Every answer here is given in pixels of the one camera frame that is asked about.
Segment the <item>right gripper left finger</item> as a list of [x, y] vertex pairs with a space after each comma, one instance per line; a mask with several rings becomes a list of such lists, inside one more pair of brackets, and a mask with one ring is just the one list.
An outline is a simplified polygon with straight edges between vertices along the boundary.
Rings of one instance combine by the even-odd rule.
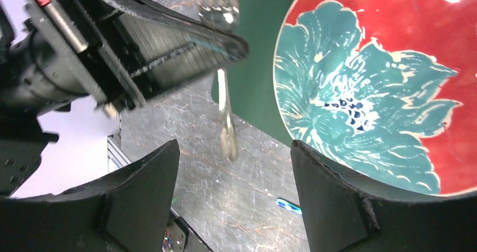
[[2, 251], [160, 251], [179, 166], [176, 140], [58, 195], [1, 199]]

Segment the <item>iridescent rainbow metal spoon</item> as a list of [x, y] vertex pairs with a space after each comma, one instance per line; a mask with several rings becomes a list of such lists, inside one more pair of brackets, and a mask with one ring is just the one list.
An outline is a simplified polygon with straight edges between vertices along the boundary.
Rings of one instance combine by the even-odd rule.
[[283, 198], [277, 198], [277, 199], [275, 199], [275, 203], [276, 203], [277, 206], [279, 206], [283, 209], [286, 209], [286, 210], [288, 210], [290, 212], [293, 212], [295, 214], [298, 214], [298, 215], [302, 215], [301, 207], [297, 204], [294, 204], [291, 201], [288, 201], [288, 200], [283, 199]]

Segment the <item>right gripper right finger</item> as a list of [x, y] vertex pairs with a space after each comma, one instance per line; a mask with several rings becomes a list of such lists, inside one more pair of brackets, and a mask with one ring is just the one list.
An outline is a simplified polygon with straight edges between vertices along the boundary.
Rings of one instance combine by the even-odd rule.
[[476, 193], [425, 195], [371, 179], [294, 140], [311, 251], [475, 251]]

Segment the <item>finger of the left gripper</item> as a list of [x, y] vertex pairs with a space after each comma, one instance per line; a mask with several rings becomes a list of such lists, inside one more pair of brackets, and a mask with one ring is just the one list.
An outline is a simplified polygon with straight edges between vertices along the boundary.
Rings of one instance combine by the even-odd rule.
[[88, 63], [107, 101], [145, 105], [244, 59], [247, 42], [152, 0], [76, 0]]

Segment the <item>red teal floral plate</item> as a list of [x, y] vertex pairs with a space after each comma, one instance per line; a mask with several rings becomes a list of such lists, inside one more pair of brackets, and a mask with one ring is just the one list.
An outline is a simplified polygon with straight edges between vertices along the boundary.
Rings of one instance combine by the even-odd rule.
[[328, 158], [421, 194], [476, 191], [476, 0], [294, 0], [273, 85]]

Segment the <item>green rectangular placemat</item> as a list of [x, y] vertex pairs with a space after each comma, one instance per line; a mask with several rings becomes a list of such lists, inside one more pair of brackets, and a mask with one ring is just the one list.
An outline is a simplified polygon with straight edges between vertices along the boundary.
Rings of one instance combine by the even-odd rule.
[[245, 60], [227, 68], [232, 111], [242, 120], [290, 146], [273, 87], [273, 57], [280, 27], [294, 0], [239, 0], [235, 33], [249, 45]]

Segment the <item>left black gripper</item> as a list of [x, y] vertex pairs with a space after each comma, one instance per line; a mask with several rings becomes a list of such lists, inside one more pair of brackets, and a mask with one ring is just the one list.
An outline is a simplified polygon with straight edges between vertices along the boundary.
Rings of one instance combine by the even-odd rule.
[[1, 114], [40, 116], [92, 96], [113, 114], [146, 103], [146, 63], [125, 0], [1, 0]]

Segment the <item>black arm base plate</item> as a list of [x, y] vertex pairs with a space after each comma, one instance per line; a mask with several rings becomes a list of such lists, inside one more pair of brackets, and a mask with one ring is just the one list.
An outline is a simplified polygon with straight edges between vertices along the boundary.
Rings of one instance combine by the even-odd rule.
[[213, 252], [210, 246], [172, 208], [165, 229], [163, 252]]

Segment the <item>silver metal fork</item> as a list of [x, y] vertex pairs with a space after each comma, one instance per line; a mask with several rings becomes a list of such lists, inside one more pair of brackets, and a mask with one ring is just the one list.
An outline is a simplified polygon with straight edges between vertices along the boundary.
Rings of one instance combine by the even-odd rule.
[[[198, 15], [202, 23], [226, 33], [235, 31], [240, 21], [239, 0], [197, 0]], [[238, 158], [235, 124], [232, 117], [227, 72], [217, 70], [220, 122], [220, 143], [224, 157], [234, 162]]]

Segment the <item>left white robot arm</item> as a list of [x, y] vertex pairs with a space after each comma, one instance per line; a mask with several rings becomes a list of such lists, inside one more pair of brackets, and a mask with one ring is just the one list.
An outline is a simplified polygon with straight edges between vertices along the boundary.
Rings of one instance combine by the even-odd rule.
[[144, 107], [244, 59], [244, 38], [152, 0], [26, 0], [26, 37], [1, 12], [1, 195], [39, 167], [58, 135], [38, 116], [92, 96], [110, 115]]

